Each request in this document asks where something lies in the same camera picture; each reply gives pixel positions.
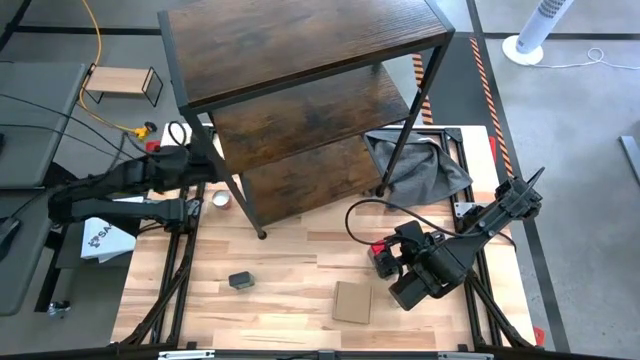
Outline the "red smoked paprika tin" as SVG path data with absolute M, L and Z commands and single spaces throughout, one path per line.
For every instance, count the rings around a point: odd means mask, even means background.
M 395 257 L 393 253 L 387 250 L 387 245 L 382 240 L 375 242 L 373 245 L 369 247 L 368 256 L 371 263 L 373 264 L 373 267 L 378 277 L 379 277 L 379 260 L 385 257 Z

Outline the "brown cardboard box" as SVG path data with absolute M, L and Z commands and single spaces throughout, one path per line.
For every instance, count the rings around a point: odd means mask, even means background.
M 338 281 L 334 291 L 332 318 L 367 325 L 371 319 L 373 288 L 369 284 Z

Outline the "small black box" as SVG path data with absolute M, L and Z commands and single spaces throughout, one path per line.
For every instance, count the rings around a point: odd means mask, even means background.
M 229 275 L 228 283 L 230 287 L 242 290 L 254 286 L 255 278 L 249 271 L 243 271 Z

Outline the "grey cloth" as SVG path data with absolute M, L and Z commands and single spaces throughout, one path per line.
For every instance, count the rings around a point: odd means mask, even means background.
M 390 177 L 387 200 L 401 207 L 429 205 L 472 183 L 468 172 L 434 140 L 411 132 Z

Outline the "grey desk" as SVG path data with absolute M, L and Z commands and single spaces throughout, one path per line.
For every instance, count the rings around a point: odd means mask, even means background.
M 0 190 L 0 316 L 19 312 L 43 249 L 61 242 L 43 190 Z
M 87 67 L 0 62 L 0 189 L 42 185 Z

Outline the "white tower fan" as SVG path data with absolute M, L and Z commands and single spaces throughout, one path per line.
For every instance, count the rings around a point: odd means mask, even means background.
M 538 65 L 544 56 L 542 44 L 574 0 L 541 0 L 518 35 L 502 42 L 503 54 L 518 65 Z

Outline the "white printed paper bag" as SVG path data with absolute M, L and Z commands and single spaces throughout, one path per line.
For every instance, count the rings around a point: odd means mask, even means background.
M 132 252 L 141 221 L 117 217 L 112 222 L 99 217 L 84 221 L 80 258 L 104 263 L 116 256 Z

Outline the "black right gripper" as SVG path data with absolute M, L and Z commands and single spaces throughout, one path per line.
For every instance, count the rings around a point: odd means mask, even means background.
M 404 275 L 413 274 L 420 280 L 426 280 L 426 272 L 421 265 L 421 255 L 425 253 L 429 245 L 429 234 L 422 234 L 417 238 L 404 235 L 391 235 L 387 238 L 387 250 L 391 253 L 401 254 L 395 257 L 385 257 L 379 260 L 379 277 L 388 279 L 398 275 L 401 279 Z

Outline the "three-tier wood metal shelf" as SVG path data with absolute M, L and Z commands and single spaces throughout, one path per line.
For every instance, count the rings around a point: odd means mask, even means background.
M 197 0 L 158 23 L 179 113 L 259 238 L 385 192 L 455 34 L 435 0 Z

